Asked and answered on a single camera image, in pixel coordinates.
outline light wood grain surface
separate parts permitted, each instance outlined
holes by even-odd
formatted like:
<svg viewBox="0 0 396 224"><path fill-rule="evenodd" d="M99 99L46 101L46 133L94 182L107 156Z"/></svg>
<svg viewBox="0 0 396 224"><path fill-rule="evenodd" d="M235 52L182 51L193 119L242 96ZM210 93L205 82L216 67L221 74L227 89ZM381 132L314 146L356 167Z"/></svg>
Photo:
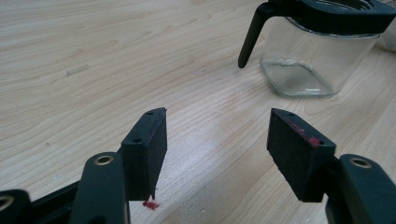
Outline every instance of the light wood grain surface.
<svg viewBox="0 0 396 224"><path fill-rule="evenodd" d="M396 54L373 48L331 99L285 99L237 67L258 0L0 2L0 190L32 200L116 151L140 116L168 109L156 211L133 223L326 223L266 150L272 107L300 115L396 180Z"/></svg>

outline red stain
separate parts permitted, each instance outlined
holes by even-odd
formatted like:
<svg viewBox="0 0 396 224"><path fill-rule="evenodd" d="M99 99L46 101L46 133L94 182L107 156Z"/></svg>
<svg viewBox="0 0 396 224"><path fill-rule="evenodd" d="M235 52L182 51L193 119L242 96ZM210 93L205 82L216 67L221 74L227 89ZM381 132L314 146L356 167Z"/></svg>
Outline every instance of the red stain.
<svg viewBox="0 0 396 224"><path fill-rule="evenodd" d="M316 137L310 137L308 142L309 144L311 144L312 147L318 147L321 144L321 141Z"/></svg>
<svg viewBox="0 0 396 224"><path fill-rule="evenodd" d="M292 122L291 120L287 119L291 127L305 140L311 144L312 147L318 147L322 144L320 139L316 138L315 136L308 137L308 135L305 133L305 130L302 129L300 126L298 126L296 123Z"/></svg>
<svg viewBox="0 0 396 224"><path fill-rule="evenodd" d="M160 205L158 203L156 203L155 201L145 201L143 202L143 206L151 209L151 210L155 210L156 208L158 208Z"/></svg>

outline wood grain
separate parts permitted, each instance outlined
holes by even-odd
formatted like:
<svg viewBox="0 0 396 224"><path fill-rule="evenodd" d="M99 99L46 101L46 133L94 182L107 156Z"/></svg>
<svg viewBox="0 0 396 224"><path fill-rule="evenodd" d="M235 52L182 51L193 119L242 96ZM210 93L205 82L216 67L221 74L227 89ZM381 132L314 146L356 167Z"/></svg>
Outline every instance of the wood grain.
<svg viewBox="0 0 396 224"><path fill-rule="evenodd" d="M396 180L396 55L372 49L331 99L286 99L237 56L261 1L0 3L0 190L33 200L116 151L140 116L168 109L156 211L133 223L326 223L266 151L272 107L290 110Z"/></svg>

